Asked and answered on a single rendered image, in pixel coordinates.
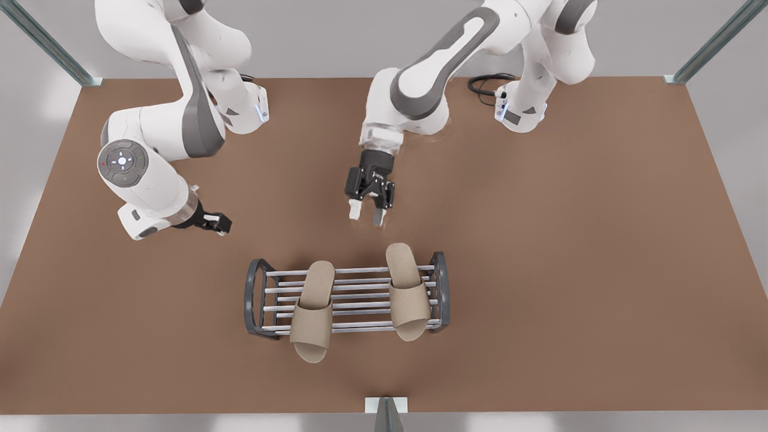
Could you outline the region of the beige slipper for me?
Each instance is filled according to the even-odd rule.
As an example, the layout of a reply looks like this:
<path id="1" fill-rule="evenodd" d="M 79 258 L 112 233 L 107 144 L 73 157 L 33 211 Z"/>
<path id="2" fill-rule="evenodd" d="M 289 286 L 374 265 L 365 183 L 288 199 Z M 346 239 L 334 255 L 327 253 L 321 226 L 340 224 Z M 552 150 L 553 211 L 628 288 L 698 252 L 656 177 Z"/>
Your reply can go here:
<path id="1" fill-rule="evenodd" d="M 393 328 L 403 341 L 414 341 L 431 319 L 430 298 L 408 244 L 390 244 L 386 260 L 391 282 L 389 298 Z"/>
<path id="2" fill-rule="evenodd" d="M 323 360 L 330 348 L 334 280 L 332 263 L 314 262 L 309 267 L 304 289 L 293 312 L 290 342 L 300 358 L 311 364 Z"/>

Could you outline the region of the grey metal shoe rack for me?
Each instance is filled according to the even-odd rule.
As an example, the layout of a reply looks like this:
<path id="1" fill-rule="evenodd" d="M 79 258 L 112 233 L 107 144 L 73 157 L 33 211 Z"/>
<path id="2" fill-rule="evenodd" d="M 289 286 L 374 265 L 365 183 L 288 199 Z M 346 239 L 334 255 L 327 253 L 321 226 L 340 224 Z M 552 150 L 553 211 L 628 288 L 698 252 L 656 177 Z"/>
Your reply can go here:
<path id="1" fill-rule="evenodd" d="M 445 255 L 436 251 L 419 273 L 430 300 L 426 331 L 438 333 L 450 323 L 449 274 Z M 308 272 L 277 271 L 263 258 L 252 260 L 244 289 L 244 322 L 247 332 L 277 341 L 290 334 L 295 304 Z M 335 270 L 331 304 L 334 333 L 394 331 L 389 300 L 389 268 Z"/>

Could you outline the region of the silver frame post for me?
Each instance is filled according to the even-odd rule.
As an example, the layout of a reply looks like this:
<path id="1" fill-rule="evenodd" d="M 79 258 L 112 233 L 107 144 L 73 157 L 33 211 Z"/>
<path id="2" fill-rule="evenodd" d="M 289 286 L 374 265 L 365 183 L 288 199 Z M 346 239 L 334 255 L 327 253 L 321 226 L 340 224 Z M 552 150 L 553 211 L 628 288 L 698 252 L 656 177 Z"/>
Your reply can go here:
<path id="1" fill-rule="evenodd" d="M 745 0 L 743 5 L 674 74 L 665 74 L 668 85 L 685 85 L 738 33 L 768 7 L 768 0 Z"/>
<path id="2" fill-rule="evenodd" d="M 407 397 L 366 397 L 365 413 L 375 413 L 374 432 L 405 432 L 401 413 L 408 413 Z"/>
<path id="3" fill-rule="evenodd" d="M 0 0 L 2 11 L 22 32 L 54 60 L 69 76 L 86 88 L 103 85 L 102 77 L 91 76 L 56 40 L 53 38 L 17 0 Z"/>

